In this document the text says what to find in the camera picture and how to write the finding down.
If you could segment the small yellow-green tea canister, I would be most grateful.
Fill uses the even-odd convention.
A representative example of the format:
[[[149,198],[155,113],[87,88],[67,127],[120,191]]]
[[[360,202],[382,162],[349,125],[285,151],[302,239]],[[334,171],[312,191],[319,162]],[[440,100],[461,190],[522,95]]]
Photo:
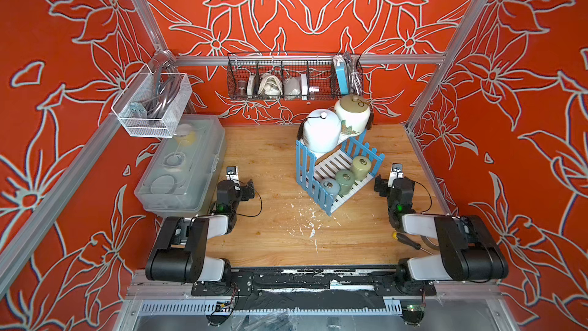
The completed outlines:
[[[372,169],[372,162],[367,156],[355,156],[352,160],[351,172],[354,174],[356,181],[361,181],[367,177]]]

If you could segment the blue white slatted shelf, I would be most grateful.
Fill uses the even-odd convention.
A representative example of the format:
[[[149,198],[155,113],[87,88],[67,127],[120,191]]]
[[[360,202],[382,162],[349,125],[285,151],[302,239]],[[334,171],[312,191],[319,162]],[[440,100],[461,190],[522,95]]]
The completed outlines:
[[[300,139],[296,141],[296,182],[327,215],[332,215],[355,193],[359,192],[378,174],[384,162],[384,154],[364,140],[366,133],[359,136],[343,137],[340,144],[330,153],[314,153]],[[350,192],[344,196],[329,193],[324,187],[325,179],[334,179],[336,173],[350,170],[357,156],[369,161],[367,176],[354,181]]]

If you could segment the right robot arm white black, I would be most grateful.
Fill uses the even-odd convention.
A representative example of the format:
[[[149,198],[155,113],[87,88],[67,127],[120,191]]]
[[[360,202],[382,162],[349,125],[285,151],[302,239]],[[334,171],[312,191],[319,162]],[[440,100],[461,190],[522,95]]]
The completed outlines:
[[[413,209],[417,183],[400,177],[375,178],[375,191],[387,199],[387,212],[393,237],[403,245],[422,251],[412,239],[433,240],[433,251],[426,257],[403,259],[403,280],[455,280],[487,282],[508,277],[508,263],[494,242],[483,220],[477,215],[429,215]]]

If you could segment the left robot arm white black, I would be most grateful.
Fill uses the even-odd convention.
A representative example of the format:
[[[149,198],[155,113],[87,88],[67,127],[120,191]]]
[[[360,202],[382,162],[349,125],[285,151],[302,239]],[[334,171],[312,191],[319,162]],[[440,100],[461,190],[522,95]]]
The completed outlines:
[[[230,234],[237,224],[241,202],[254,199],[254,181],[226,179],[217,184],[210,215],[167,217],[145,266],[148,280],[176,283],[230,283],[229,260],[206,255],[207,243]]]

